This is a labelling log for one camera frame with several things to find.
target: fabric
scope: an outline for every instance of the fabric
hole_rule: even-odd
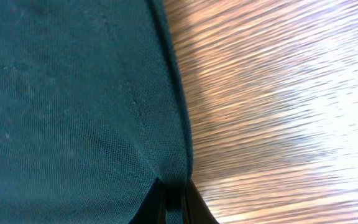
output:
[[[0,223],[128,223],[192,161],[162,0],[0,0]]]

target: knit texture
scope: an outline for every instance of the knit texture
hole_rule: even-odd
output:
[[[162,0],[0,0],[0,223],[128,223],[192,162]]]

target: wooden surface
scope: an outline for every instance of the wooden surface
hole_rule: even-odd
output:
[[[358,223],[358,1],[166,0],[220,223]]]

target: folded cloth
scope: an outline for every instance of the folded cloth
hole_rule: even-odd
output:
[[[0,223],[129,223],[192,162],[162,0],[0,0]]]

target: brown wooden floor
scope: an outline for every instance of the brown wooden floor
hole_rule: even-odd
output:
[[[358,223],[358,0],[166,0],[220,223]]]

